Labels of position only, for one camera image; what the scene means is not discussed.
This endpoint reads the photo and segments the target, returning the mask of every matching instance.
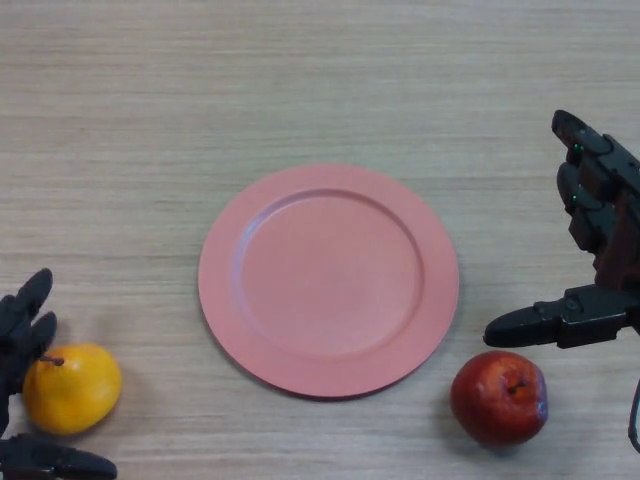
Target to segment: table surface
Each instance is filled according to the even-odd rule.
[[[630,477],[637,334],[519,350],[550,418],[508,455],[452,419],[450,382],[492,318],[593,281],[555,183],[557,108],[632,152],[635,0],[0,2],[0,291],[53,270],[57,343],[109,348],[122,398],[63,439],[120,478]],[[436,211],[461,297],[433,356],[347,403],[275,393],[202,321],[204,237],[245,186],[285,167],[363,165]],[[28,429],[12,398],[6,435]]]

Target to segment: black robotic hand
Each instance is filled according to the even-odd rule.
[[[567,148],[557,187],[571,216],[569,232],[595,257],[594,283],[494,319],[484,332],[490,347],[578,347],[614,340],[625,327],[640,334],[640,162],[613,137],[564,110],[555,112],[551,129]],[[640,382],[628,432],[640,453],[639,404]]]
[[[46,353],[55,337],[53,312],[36,320],[52,286],[51,271],[43,269],[15,296],[0,300],[0,436],[9,423],[9,397],[22,393],[29,367]],[[28,434],[0,440],[0,472],[6,480],[117,478],[116,466],[105,458]]]

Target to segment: apple stem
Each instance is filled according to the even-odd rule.
[[[526,382],[519,381],[515,385],[512,385],[509,388],[507,388],[507,392],[514,394],[518,391],[519,388],[526,387],[526,386],[527,386]]]
[[[54,358],[54,357],[49,357],[47,355],[41,356],[40,360],[42,360],[43,362],[51,362],[56,367],[61,367],[64,364],[64,358]]]

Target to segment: apple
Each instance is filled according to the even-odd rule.
[[[537,435],[548,418],[542,371],[516,353],[492,350],[465,363],[451,384],[451,410],[487,447],[511,447]]]

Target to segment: pink plate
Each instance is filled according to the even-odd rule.
[[[347,165],[285,170],[242,192],[209,232],[198,277],[206,321],[240,366],[331,398],[420,366],[451,325],[459,288],[434,212]]]

